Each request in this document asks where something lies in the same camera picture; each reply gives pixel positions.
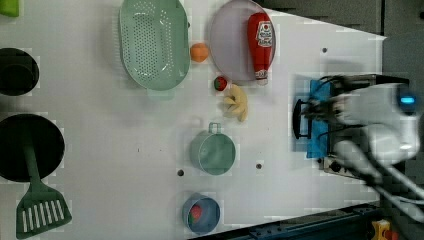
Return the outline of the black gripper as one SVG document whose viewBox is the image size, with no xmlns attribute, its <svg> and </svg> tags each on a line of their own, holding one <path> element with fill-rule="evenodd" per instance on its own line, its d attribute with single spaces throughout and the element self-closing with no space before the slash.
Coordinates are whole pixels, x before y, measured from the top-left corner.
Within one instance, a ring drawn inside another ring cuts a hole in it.
<svg viewBox="0 0 424 240">
<path fill-rule="evenodd" d="M 336 109 L 336 103 L 335 98 L 319 100 L 311 97 L 306 101 L 306 107 L 301 111 L 301 114 L 307 119 L 340 124 L 341 120 L 338 118 L 339 110 Z"/>
</svg>

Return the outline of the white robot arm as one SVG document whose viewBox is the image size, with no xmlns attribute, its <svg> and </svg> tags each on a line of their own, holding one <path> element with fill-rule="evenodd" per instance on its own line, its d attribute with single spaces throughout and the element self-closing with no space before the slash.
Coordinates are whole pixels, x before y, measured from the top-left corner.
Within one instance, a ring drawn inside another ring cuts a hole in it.
<svg viewBox="0 0 424 240">
<path fill-rule="evenodd" d="M 330 157 L 363 180 L 409 220 L 423 221 L 423 189 L 395 168 L 420 150 L 417 100 L 409 86 L 386 83 L 329 95 L 320 84 L 306 101 L 298 101 L 293 131 L 301 121 L 312 146 L 310 158 Z"/>
</svg>

